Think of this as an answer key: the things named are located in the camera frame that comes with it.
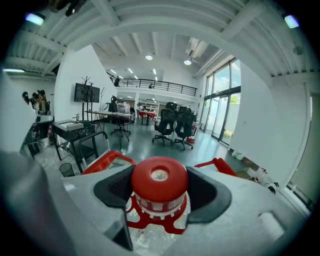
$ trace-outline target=black chair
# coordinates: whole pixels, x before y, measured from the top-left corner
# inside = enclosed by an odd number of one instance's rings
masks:
[[[117,98],[115,96],[111,97],[111,103],[109,104],[108,111],[109,112],[113,112],[113,113],[114,112],[118,112]],[[120,125],[127,126],[127,124],[130,123],[130,122],[131,122],[131,120],[129,118],[112,116],[111,117],[111,123],[116,125],[116,129],[114,129],[112,132],[110,132],[110,135],[112,135],[113,133],[116,133],[116,132],[120,132],[120,128],[118,128]],[[121,131],[131,134],[131,131],[126,130],[126,129],[121,129]]]
[[[165,136],[170,135],[174,131],[174,123],[176,121],[176,112],[171,109],[162,109],[161,110],[161,121],[159,125],[157,124],[158,121],[154,120],[154,129],[161,133],[161,135],[155,135],[152,139],[152,143],[155,140],[162,139],[163,146],[165,146],[165,140],[171,141],[172,139],[169,139]]]
[[[174,142],[171,142],[171,144],[175,143],[181,143],[183,145],[183,150],[186,149],[185,144],[191,146],[191,149],[194,149],[194,146],[192,144],[189,144],[185,141],[186,137],[189,137],[193,134],[192,131],[192,123],[194,121],[194,117],[192,115],[192,111],[188,107],[181,106],[179,108],[179,112],[176,116],[176,128],[175,133],[176,135],[181,139],[174,139]]]
[[[177,103],[174,103],[174,102],[168,102],[166,105],[165,105],[165,108],[168,109],[168,110],[177,110],[177,106],[178,104]]]

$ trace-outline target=gray floor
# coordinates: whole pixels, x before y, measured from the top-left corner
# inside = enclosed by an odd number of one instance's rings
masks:
[[[112,150],[118,150],[123,155],[133,159],[137,163],[155,156],[171,157],[184,166],[194,166],[203,162],[212,160],[213,158],[223,158],[235,172],[242,171],[245,166],[231,156],[228,149],[213,139],[210,135],[201,131],[197,133],[195,138],[194,148],[186,145],[185,151],[182,150],[181,144],[171,145],[169,141],[166,141],[165,147],[163,147],[162,140],[158,139],[152,143],[152,138],[159,134],[155,131],[153,122],[150,121],[149,125],[141,125],[141,122],[131,123],[128,125],[128,129],[131,131],[129,136],[129,142],[126,137],[122,139],[122,149],[119,147],[118,135],[115,132],[110,135],[110,132],[116,126],[111,123],[105,125],[105,131],[109,137],[109,143]],[[92,142],[88,140],[88,146],[92,145]],[[99,155],[106,150],[106,145],[102,135],[96,138],[96,144]],[[59,167],[64,163],[70,163],[76,175],[80,174],[76,162],[68,152],[60,150],[62,161],[59,160],[56,150],[53,146],[44,147],[40,153],[35,156],[35,159],[46,169],[52,171],[59,171]],[[87,159],[87,163],[92,162],[95,159],[94,156]]]

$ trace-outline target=television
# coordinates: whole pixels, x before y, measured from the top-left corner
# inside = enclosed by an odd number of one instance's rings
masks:
[[[90,85],[84,85],[82,83],[76,83],[74,89],[74,101],[75,102],[91,102],[91,90],[92,90],[92,102],[99,103],[99,96],[100,96],[100,88],[98,87],[91,87]]]

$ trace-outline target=white ceiling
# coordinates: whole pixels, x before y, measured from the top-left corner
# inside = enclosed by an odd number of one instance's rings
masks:
[[[267,84],[272,77],[318,71],[309,42],[299,28],[288,28],[283,13],[260,0],[88,0],[70,17],[65,10],[46,10],[42,26],[26,22],[8,49],[5,67],[50,77],[68,46],[79,50],[90,44],[103,63],[146,54],[183,61],[192,37],[209,44],[194,59],[197,74],[215,62],[220,49]],[[295,54],[297,47],[301,55]]]

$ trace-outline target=air conditioning unit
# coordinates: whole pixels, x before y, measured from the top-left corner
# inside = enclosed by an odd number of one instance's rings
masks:
[[[208,45],[209,44],[204,41],[200,41],[199,39],[191,37],[185,52],[188,54],[189,58],[192,59],[201,57],[207,49]]]

